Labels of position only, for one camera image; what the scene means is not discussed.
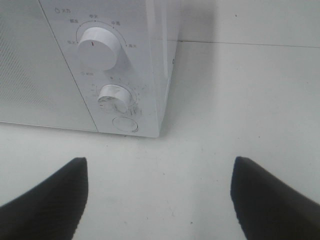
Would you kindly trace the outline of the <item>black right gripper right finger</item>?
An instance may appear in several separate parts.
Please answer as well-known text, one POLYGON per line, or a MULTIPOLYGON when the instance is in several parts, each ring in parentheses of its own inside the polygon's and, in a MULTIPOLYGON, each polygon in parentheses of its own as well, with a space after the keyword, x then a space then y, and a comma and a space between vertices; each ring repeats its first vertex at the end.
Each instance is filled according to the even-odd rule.
POLYGON ((248 240, 318 240, 320 205, 247 157, 234 161, 230 197, 248 240))

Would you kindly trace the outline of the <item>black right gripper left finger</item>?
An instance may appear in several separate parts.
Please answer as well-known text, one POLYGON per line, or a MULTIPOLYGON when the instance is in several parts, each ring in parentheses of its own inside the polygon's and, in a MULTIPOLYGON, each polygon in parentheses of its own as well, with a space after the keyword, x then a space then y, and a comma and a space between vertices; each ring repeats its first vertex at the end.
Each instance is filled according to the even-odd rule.
POLYGON ((88 166, 77 157, 0 207, 2 240, 71 240, 88 199, 88 166))

